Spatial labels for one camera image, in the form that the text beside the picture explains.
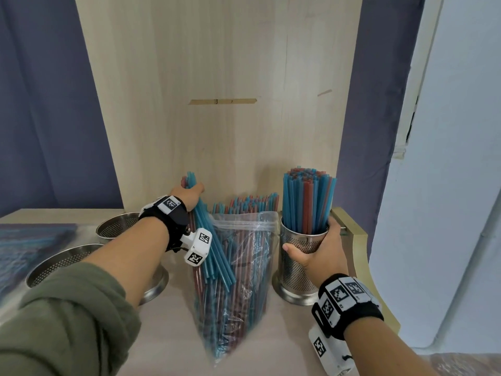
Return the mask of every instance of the white tracker device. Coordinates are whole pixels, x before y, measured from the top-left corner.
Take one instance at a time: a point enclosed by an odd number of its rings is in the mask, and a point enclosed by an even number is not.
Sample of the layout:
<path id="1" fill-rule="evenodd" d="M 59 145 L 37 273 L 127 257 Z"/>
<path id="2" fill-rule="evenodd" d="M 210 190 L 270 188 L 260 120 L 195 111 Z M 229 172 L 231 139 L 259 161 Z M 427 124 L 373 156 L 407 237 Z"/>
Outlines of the white tracker device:
<path id="1" fill-rule="evenodd" d="M 210 250 L 212 243 L 212 233 L 205 228 L 199 228 L 190 234 L 181 236 L 183 248 L 188 252 L 184 256 L 186 264 L 197 267 L 204 262 Z"/>

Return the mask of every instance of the forearm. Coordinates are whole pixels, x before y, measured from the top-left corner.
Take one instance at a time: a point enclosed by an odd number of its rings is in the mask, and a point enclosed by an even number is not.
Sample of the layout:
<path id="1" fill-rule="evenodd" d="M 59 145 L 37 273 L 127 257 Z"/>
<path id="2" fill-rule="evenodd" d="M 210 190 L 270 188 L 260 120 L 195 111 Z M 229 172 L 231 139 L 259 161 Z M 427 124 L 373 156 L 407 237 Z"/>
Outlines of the forearm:
<path id="1" fill-rule="evenodd" d="M 436 376 L 383 321 L 362 318 L 344 332 L 360 376 Z"/>
<path id="2" fill-rule="evenodd" d="M 168 243 L 165 224 L 157 218 L 143 218 L 83 261 L 115 277 L 126 300 L 137 307 Z"/>

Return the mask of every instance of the wrist-mounted device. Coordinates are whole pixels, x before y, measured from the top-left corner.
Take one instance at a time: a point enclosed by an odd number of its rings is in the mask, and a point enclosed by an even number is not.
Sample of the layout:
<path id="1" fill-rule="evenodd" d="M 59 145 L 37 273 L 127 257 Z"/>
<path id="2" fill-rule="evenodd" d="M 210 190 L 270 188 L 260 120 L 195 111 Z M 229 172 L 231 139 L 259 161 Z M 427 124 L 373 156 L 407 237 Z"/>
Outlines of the wrist-mounted device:
<path id="1" fill-rule="evenodd" d="M 161 196 L 149 203 L 139 213 L 139 219 L 154 216 L 162 221 L 169 231 L 169 244 L 166 251 L 181 249 L 181 237 L 186 233 L 189 224 L 188 212 L 184 203 L 175 196 Z"/>
<path id="2" fill-rule="evenodd" d="M 337 273 L 329 277 L 318 291 L 312 314 L 326 338 L 344 340 L 344 331 L 364 317 L 384 320 L 381 304 L 356 278 Z"/>

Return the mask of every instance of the olive green shirt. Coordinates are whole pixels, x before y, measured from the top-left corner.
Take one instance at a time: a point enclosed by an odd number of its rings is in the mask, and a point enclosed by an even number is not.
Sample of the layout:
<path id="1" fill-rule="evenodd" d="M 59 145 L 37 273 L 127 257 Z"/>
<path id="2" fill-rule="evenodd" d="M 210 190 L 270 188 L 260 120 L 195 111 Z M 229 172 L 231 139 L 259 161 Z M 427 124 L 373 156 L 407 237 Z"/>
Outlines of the olive green shirt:
<path id="1" fill-rule="evenodd" d="M 141 323 L 118 281 L 77 263 L 53 272 L 0 326 L 2 376 L 115 375 Z"/>

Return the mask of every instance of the plastic bag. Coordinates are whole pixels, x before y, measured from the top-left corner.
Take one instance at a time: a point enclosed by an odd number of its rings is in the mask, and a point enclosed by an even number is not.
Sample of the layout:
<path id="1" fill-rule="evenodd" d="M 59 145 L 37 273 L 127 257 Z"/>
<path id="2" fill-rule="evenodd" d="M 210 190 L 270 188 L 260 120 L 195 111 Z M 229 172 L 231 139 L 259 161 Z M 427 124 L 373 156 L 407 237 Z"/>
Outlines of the plastic bag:
<path id="1" fill-rule="evenodd" d="M 207 352 L 217 363 L 266 312 L 273 252 L 279 244 L 279 215 L 275 211 L 214 214 L 211 221 L 236 277 L 227 293 L 220 279 L 206 279 L 201 267 L 192 270 L 193 317 Z"/>

